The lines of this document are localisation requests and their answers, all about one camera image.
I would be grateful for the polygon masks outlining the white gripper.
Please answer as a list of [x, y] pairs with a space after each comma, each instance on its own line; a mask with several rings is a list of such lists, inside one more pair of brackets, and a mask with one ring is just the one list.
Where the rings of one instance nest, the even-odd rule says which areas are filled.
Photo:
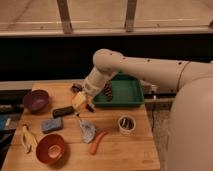
[[[99, 80], [86, 78], [83, 81], [83, 91], [91, 97], [96, 96], [101, 91], [101, 83]], [[72, 106], [75, 110], [79, 109], [87, 102], [87, 96], [84, 92], [78, 92], [72, 99]]]

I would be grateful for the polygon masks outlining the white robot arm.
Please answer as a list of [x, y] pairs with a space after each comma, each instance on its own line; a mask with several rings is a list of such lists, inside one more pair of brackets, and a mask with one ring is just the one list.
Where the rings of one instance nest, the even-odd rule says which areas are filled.
[[99, 49], [83, 92], [97, 95], [118, 72], [176, 92], [166, 171], [213, 171], [213, 63], [128, 57]]

